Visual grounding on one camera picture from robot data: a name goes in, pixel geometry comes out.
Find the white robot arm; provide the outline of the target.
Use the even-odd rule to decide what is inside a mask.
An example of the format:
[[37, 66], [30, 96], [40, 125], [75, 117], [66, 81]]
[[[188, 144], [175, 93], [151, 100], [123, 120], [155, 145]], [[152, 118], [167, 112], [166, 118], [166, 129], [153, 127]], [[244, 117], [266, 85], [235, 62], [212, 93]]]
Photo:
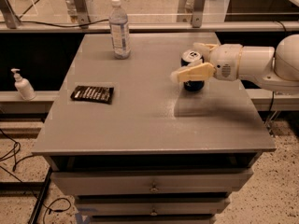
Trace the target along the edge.
[[196, 54], [195, 61], [171, 73], [175, 83], [214, 77], [249, 81], [269, 91], [299, 92], [299, 35], [285, 37], [276, 48], [194, 43], [185, 54]]

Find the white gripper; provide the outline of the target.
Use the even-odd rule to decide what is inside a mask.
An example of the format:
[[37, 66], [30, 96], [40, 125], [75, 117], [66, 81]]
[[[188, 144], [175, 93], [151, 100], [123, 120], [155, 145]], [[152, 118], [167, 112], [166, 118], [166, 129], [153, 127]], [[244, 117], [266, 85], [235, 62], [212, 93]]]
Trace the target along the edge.
[[195, 42], [193, 48], [212, 63], [183, 66], [170, 75], [174, 83], [205, 81], [214, 76], [218, 80], [235, 81], [237, 79], [242, 46], [239, 44], [207, 44]]

